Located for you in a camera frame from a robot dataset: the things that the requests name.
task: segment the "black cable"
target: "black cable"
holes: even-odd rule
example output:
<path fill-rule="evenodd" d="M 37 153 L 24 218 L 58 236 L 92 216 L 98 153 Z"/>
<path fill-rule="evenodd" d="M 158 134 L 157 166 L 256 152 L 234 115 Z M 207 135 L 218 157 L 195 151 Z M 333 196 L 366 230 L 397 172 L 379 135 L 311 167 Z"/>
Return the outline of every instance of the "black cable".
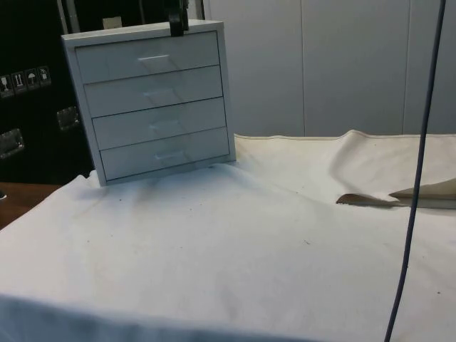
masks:
<path fill-rule="evenodd" d="M 201 16 L 202 20 L 206 20 L 206 13 L 204 12 L 204 0 L 201 0 Z"/>
<path fill-rule="evenodd" d="M 398 284 L 398 291 L 396 292 L 396 297 L 394 299 L 393 310 L 391 311 L 390 322 L 388 323 L 388 329 L 385 335 L 385 342 L 389 342 L 391 339 L 391 333 L 393 332 L 394 323 L 396 320 L 396 315 L 398 314 L 400 297 L 404 289 L 405 276 L 407 275 L 408 268 L 408 259 L 410 256 L 410 247 L 412 244 L 412 235 L 413 235 L 413 226 L 415 224 L 416 209 L 418 206 L 418 197 L 420 195 L 420 183 L 421 183 L 421 173 L 423 171 L 423 161 L 425 157 L 425 144 L 426 144 L 426 134 L 428 132 L 428 121 L 430 106 L 432 102 L 432 93 L 434 92 L 434 81 L 435 81 L 435 69 L 437 66 L 437 57 L 439 54 L 439 45 L 440 45 L 440 35 L 442 34 L 442 23 L 443 15 L 445 13 L 446 0 L 440 0 L 440 10 L 437 20 L 437 29 L 435 31 L 435 40 L 434 40 L 434 49 L 432 50 L 432 61 L 430 67 L 429 83 L 427 87 L 427 96 L 426 96 L 426 106 L 423 116 L 423 124 L 421 127 L 420 135 L 420 147 L 418 150 L 418 163 L 416 166 L 416 175 L 415 175 L 415 185 L 413 186 L 413 197 L 412 197 L 412 206 L 410 208 L 410 216 L 408 219 L 408 228 L 407 228 L 407 237 L 405 238 L 405 249 L 404 257 L 402 262 L 402 269 L 400 271 L 400 278 Z"/>

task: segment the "wooden floor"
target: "wooden floor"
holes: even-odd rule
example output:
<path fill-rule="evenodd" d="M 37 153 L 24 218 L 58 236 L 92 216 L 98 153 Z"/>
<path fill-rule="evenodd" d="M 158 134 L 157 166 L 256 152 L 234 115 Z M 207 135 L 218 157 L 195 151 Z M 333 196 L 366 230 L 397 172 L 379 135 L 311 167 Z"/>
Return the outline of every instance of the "wooden floor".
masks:
<path fill-rule="evenodd" d="M 0 230 L 43 201 L 60 185 L 2 183 L 0 190 L 6 195 L 0 199 Z"/>

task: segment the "white cloth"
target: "white cloth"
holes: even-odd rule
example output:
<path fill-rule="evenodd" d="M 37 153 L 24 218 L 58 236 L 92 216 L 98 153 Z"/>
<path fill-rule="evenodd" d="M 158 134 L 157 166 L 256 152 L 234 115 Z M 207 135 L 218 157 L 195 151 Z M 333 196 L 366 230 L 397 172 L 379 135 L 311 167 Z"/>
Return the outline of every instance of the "white cloth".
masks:
<path fill-rule="evenodd" d="M 412 186 L 418 138 L 236 146 L 160 180 L 77 177 L 2 230 L 0 341 L 382 341 L 409 209 L 335 201 Z M 455 176 L 456 136 L 430 136 L 423 184 Z M 455 260 L 456 213 L 418 210 L 394 341 L 454 340 Z"/>

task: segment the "drawer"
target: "drawer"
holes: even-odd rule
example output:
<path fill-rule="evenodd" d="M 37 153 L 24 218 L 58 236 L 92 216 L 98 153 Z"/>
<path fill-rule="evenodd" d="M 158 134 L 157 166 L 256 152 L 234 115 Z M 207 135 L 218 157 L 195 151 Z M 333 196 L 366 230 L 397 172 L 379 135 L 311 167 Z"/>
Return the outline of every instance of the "drawer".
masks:
<path fill-rule="evenodd" d="M 93 119 L 100 150 L 224 127 L 223 98 Z"/>
<path fill-rule="evenodd" d="M 222 96 L 219 66 L 91 83 L 84 87 L 93 118 Z"/>
<path fill-rule="evenodd" d="M 228 155 L 226 128 L 101 151 L 107 180 Z"/>
<path fill-rule="evenodd" d="M 83 83 L 219 64 L 216 32 L 78 48 Z"/>

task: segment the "white drawer cabinet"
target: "white drawer cabinet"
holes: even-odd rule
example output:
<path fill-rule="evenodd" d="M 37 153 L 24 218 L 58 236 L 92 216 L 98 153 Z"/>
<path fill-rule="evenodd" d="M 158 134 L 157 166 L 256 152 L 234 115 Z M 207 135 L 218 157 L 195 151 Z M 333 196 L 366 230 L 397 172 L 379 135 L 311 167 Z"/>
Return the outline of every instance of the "white drawer cabinet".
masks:
<path fill-rule="evenodd" d="M 236 159 L 223 23 L 63 36 L 101 185 Z"/>

